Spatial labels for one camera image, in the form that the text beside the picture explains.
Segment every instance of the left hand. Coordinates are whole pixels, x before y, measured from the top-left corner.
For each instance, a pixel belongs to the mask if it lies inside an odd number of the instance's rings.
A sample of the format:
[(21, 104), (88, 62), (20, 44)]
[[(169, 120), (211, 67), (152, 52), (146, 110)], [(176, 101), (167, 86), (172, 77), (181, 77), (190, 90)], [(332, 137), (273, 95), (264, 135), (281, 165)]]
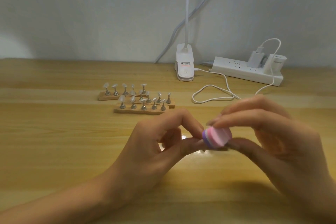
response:
[[(191, 133), (191, 138), (182, 140), (180, 125)], [(116, 161), (102, 174), (113, 208), (151, 189), (186, 155), (205, 149), (203, 130), (186, 109), (138, 122)], [(163, 151), (159, 143), (164, 143)]]

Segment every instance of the forearm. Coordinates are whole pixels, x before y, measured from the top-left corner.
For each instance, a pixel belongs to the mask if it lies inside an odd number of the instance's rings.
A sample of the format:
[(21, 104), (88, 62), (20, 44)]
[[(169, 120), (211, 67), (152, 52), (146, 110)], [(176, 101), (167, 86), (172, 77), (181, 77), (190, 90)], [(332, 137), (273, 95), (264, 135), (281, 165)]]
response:
[(100, 175), (88, 182), (0, 213), (0, 223), (86, 223), (117, 207), (106, 196), (106, 179)]

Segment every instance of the right hand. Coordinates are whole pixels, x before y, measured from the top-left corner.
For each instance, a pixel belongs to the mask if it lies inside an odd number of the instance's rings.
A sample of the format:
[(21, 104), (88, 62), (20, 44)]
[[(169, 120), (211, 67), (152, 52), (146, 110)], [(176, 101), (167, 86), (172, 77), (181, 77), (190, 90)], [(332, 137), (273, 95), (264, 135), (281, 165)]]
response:
[(336, 207), (336, 189), (315, 130), (263, 95), (226, 107), (208, 124), (253, 128), (261, 146), (245, 138), (233, 138), (227, 146), (252, 160), (292, 202), (330, 217)]

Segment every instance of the white wall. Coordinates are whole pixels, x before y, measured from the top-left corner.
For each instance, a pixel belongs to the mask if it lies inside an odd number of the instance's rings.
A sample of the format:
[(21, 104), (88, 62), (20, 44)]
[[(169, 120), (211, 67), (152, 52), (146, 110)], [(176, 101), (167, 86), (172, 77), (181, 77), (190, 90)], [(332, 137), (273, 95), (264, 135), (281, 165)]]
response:
[[(183, 19), (184, 2), (0, 0), (0, 56), (150, 62)], [(287, 65), (336, 64), (336, 0), (209, 0), (190, 28), (197, 62), (247, 60), (263, 40), (278, 37)], [(174, 61), (183, 38), (184, 30), (162, 62)]]

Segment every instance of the wooden base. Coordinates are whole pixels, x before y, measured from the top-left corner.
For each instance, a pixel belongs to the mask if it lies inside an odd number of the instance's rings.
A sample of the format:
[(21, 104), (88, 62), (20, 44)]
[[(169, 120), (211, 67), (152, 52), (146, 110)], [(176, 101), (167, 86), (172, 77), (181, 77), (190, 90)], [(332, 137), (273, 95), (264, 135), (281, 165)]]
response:
[(149, 115), (159, 115), (165, 112), (169, 112), (169, 107), (166, 106), (166, 110), (165, 111), (161, 111), (160, 107), (158, 106), (157, 109), (153, 110), (151, 106), (146, 105), (147, 106), (147, 110), (143, 111), (141, 110), (142, 104), (137, 104), (136, 105), (136, 109), (132, 109), (131, 106), (132, 104), (126, 104), (125, 103), (126, 108), (125, 109), (120, 109), (120, 103), (117, 103), (115, 105), (115, 107), (113, 108), (114, 112), (120, 112), (120, 113), (134, 113), (134, 114), (149, 114)]
[(102, 91), (99, 93), (98, 95), (98, 100), (118, 100), (121, 96), (121, 94), (114, 96), (113, 93), (111, 93), (111, 95), (106, 95), (105, 94), (106, 91)]
[[(136, 98), (135, 98), (135, 103), (140, 103), (140, 102), (139, 102), (139, 99), (140, 99), (140, 97), (136, 97)], [(124, 103), (131, 103), (131, 102), (130, 102), (130, 99), (129, 99), (129, 98), (125, 99), (125, 102), (124, 102)], [(145, 103), (145, 105), (153, 105), (153, 101), (150, 102), (150, 103)], [(175, 108), (175, 101), (171, 101), (170, 104), (165, 103), (165, 106), (169, 106), (170, 109), (173, 109), (173, 108)]]

